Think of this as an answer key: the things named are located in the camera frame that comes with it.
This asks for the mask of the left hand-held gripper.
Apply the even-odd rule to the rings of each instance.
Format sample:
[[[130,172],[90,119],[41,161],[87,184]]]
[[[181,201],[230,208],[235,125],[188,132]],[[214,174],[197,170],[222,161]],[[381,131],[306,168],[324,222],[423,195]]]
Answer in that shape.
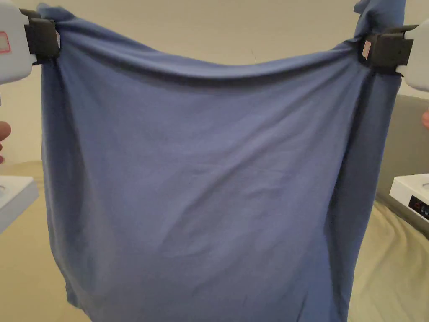
[[[29,18],[10,0],[0,2],[0,83],[26,78],[33,65],[60,55],[60,36],[53,20]],[[0,177],[0,232],[38,198],[32,177]]]

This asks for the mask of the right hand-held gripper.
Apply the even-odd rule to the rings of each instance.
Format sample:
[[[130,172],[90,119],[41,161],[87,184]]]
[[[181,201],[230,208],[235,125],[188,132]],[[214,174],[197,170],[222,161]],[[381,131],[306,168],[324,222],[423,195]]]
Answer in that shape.
[[[398,34],[371,34],[361,42],[361,64],[403,76],[411,88],[429,89],[428,21]],[[421,232],[428,231],[428,131],[421,116],[428,99],[398,95],[382,161],[378,200]]]

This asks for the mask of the person's left hand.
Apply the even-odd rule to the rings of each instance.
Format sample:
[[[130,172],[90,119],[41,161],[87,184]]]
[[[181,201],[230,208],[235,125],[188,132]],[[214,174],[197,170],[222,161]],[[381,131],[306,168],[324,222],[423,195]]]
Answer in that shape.
[[[11,134],[11,126],[5,122],[0,121],[0,152],[3,150],[3,141]]]

